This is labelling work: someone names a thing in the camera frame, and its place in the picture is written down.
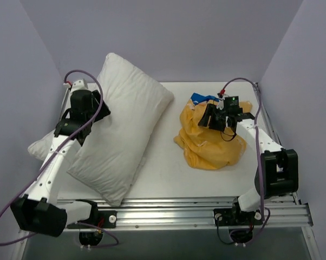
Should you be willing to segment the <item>yellow and blue pillowcase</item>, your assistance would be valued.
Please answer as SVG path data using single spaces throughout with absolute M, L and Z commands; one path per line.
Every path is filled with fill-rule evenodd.
M 198 125 L 208 104 L 217 105 L 214 96 L 193 93 L 180 114 L 181 129 L 174 142 L 183 150 L 187 164 L 201 170 L 219 170 L 235 165 L 244 154 L 247 143 L 232 131 L 224 133 Z

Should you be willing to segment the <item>white quilted pillow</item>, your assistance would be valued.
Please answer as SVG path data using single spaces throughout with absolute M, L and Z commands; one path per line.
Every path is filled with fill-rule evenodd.
M 135 183 L 171 91 L 123 57 L 109 53 L 97 77 L 111 114 L 92 125 L 67 173 L 119 206 Z

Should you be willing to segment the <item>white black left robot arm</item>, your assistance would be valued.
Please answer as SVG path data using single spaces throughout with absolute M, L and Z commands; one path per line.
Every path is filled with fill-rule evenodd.
M 109 115 L 110 110 L 99 91 L 81 89 L 72 92 L 70 108 L 56 125 L 39 176 L 10 205 L 20 229 L 58 237 L 70 224 L 81 222 L 86 227 L 93 227 L 98 223 L 96 203 L 78 199 L 62 206 L 56 204 L 61 179 L 91 133 L 92 124 Z

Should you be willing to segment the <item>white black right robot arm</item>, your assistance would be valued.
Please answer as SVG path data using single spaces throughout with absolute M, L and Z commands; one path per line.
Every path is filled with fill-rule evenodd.
M 209 103 L 198 125 L 219 131 L 229 128 L 232 138 L 241 137 L 256 151 L 257 172 L 254 185 L 238 197 L 238 205 L 230 210 L 231 219 L 245 222 L 250 212 L 264 210 L 264 200 L 283 196 L 298 190 L 298 155 L 275 142 L 257 125 L 258 113 L 244 112 L 238 96 L 228 96 L 220 105 Z

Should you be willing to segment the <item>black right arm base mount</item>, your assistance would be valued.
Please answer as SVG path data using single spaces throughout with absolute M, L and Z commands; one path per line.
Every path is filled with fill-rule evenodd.
M 242 212 L 231 208 L 213 209 L 214 223 L 219 226 L 261 225 L 263 221 L 261 216 L 257 217 L 258 214 L 258 210 L 256 212 Z

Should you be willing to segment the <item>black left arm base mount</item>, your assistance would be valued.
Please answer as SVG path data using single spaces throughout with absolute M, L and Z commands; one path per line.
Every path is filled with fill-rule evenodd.
M 67 225 L 68 229 L 82 229 L 99 227 L 101 229 L 114 229 L 116 228 L 118 212 L 115 210 L 99 211 L 93 217 L 86 220 L 81 220 L 77 223 Z

